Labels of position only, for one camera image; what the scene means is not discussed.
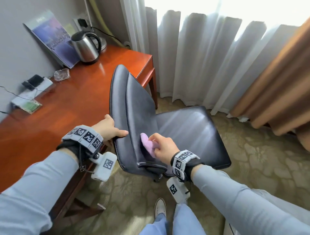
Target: light blue sleeve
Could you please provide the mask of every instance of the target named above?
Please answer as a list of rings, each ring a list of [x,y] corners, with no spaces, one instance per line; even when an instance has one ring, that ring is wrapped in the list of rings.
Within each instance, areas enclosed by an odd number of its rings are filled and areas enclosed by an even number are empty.
[[[241,235],[305,235],[310,226],[252,192],[222,171],[202,166],[194,184]]]
[[[38,235],[50,229],[48,213],[77,169],[77,162],[60,151],[31,165],[0,195],[0,234]]]

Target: light blue jeans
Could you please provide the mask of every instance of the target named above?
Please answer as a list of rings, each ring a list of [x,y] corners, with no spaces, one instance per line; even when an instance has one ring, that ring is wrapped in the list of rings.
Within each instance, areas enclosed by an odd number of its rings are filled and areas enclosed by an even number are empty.
[[[167,219],[159,214],[154,223],[147,224],[139,235],[167,235]],[[173,217],[173,235],[206,235],[197,217],[186,204],[177,204]]]

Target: cleaning cloth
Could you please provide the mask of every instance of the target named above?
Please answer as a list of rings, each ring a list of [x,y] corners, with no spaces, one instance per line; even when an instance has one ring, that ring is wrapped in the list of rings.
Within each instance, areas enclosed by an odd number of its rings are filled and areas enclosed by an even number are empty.
[[[148,151],[148,153],[155,158],[155,149],[159,149],[159,144],[155,141],[148,140],[148,136],[145,133],[141,133],[141,141],[145,149]]]

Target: electric kettle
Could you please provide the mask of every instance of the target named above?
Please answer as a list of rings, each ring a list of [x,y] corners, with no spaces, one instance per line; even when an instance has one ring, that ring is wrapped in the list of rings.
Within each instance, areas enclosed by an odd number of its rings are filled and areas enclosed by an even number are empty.
[[[96,45],[89,37],[95,38],[98,41],[98,48],[96,48]],[[82,62],[93,64],[99,59],[101,41],[96,34],[80,31],[72,35],[71,42]]]

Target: desk surface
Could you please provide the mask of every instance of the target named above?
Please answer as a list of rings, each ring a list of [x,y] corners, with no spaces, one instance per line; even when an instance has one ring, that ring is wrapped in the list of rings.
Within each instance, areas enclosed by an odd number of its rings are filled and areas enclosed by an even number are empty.
[[[36,98],[42,104],[34,114],[16,109],[0,123],[0,192],[15,183],[33,163],[44,160],[60,139],[77,125],[92,126],[109,113],[114,69],[123,64],[134,76],[151,59],[136,51],[108,45],[93,65],[77,64],[71,78],[54,82],[51,93]]]

